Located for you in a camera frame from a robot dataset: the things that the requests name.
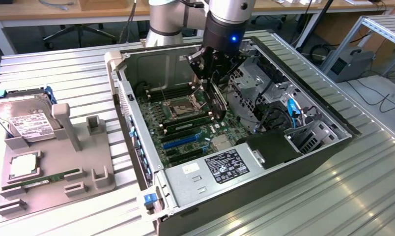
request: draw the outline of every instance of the robotic arm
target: robotic arm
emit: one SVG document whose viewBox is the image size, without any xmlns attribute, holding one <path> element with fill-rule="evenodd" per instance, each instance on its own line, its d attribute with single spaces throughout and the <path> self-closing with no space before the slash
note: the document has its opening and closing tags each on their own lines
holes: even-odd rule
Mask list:
<svg viewBox="0 0 395 236">
<path fill-rule="evenodd" d="M 246 60 L 239 47 L 257 1 L 211 0 L 209 5 L 203 3 L 206 11 L 202 2 L 150 0 L 151 30 L 147 47 L 182 43 L 183 27 L 205 29 L 202 48 L 189 57 L 189 62 L 206 91 L 213 113 L 222 120 L 227 102 L 218 85 L 221 79 L 230 76 Z"/>
<path fill-rule="evenodd" d="M 239 47 L 254 6 L 255 0 L 211 0 L 202 49 L 189 57 L 218 120 L 225 118 L 227 111 L 227 102 L 218 85 L 247 58 Z"/>
</svg>

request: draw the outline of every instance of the sticker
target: sticker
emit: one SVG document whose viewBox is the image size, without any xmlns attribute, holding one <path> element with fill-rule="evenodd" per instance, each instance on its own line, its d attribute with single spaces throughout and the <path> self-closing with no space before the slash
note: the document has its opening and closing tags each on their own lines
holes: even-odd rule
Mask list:
<svg viewBox="0 0 395 236">
<path fill-rule="evenodd" d="M 194 124 L 186 124 L 186 125 L 183 125 L 183 126 L 177 127 L 175 130 L 189 128 L 189 127 L 191 127 L 193 125 L 194 125 Z"/>
<path fill-rule="evenodd" d="M 199 170 L 199 165 L 197 162 L 183 167 L 183 172 L 186 175 L 198 170 Z"/>
<path fill-rule="evenodd" d="M 218 183 L 225 183 L 250 172 L 235 149 L 210 157 L 205 161 Z"/>
<path fill-rule="evenodd" d="M 187 60 L 187 55 L 179 56 L 179 61 Z"/>
<path fill-rule="evenodd" d="M 54 134 L 54 129 L 45 113 L 11 117 L 9 120 L 25 139 Z"/>
</svg>

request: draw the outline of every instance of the slotted metal surface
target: slotted metal surface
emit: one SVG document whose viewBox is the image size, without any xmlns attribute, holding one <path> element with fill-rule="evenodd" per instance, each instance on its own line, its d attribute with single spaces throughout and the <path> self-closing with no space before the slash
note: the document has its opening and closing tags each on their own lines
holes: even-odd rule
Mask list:
<svg viewBox="0 0 395 236">
<path fill-rule="evenodd" d="M 277 35 L 265 31 L 247 35 L 259 37 L 363 136 L 311 175 L 189 235 L 395 235 L 395 135 Z M 107 51 L 135 47 L 142 46 L 114 45 L 3 58 L 0 89 L 50 83 L 58 101 L 73 107 L 73 122 L 82 122 L 90 114 L 107 121 L 118 189 L 2 223 L 0 235 L 157 234 L 139 215 L 139 187 L 110 102 L 103 63 Z"/>
<path fill-rule="evenodd" d="M 395 43 L 395 15 L 366 16 L 362 24 Z"/>
</svg>

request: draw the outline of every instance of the open computer tower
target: open computer tower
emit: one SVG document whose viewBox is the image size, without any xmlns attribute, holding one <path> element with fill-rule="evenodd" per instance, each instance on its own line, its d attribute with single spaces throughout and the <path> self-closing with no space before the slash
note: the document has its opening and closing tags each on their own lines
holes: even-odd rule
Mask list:
<svg viewBox="0 0 395 236">
<path fill-rule="evenodd" d="M 181 235 L 314 170 L 359 136 L 258 38 L 206 99 L 187 56 L 199 43 L 122 51 L 114 95 L 143 218 Z M 223 117 L 211 112 L 218 103 Z"/>
</svg>

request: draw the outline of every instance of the power supply label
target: power supply label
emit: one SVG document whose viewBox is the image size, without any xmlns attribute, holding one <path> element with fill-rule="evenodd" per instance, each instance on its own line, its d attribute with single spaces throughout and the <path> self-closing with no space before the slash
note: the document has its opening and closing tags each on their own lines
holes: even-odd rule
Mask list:
<svg viewBox="0 0 395 236">
<path fill-rule="evenodd" d="M 22 137 L 35 138 L 54 133 L 53 126 L 45 113 L 37 113 L 27 116 L 11 117 L 10 122 L 21 133 Z"/>
<path fill-rule="evenodd" d="M 210 157 L 205 161 L 218 183 L 225 183 L 250 172 L 235 149 Z"/>
</svg>

